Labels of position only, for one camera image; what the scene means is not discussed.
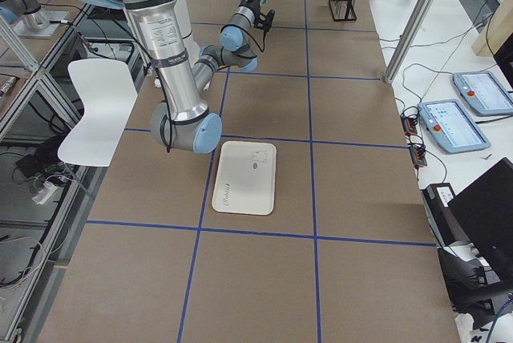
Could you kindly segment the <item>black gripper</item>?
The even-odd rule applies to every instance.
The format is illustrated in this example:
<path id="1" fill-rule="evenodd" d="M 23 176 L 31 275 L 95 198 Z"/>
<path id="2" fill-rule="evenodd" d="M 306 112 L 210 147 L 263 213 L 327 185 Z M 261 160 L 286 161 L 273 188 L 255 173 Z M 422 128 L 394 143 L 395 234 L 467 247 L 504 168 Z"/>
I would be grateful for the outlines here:
<path id="1" fill-rule="evenodd" d="M 260 0 L 242 0 L 240 3 L 240 14 L 246 18 L 262 18 Z"/>

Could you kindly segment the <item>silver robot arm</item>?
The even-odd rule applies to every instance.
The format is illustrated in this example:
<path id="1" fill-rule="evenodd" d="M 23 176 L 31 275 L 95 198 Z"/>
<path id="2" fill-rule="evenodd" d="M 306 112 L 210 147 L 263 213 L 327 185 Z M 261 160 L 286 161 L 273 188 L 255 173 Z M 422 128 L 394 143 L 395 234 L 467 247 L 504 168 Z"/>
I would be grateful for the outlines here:
<path id="1" fill-rule="evenodd" d="M 206 46 L 190 62 L 175 8 L 179 0 L 79 0 L 121 9 L 139 44 L 145 63 L 156 71 L 164 101 L 151 117 L 151 132 L 166 148 L 207 154 L 220 141 L 222 122 L 209 110 L 200 92 L 221 67 L 251 71 L 257 57 L 248 30 L 263 0 L 244 0 L 220 33 L 220 45 Z"/>

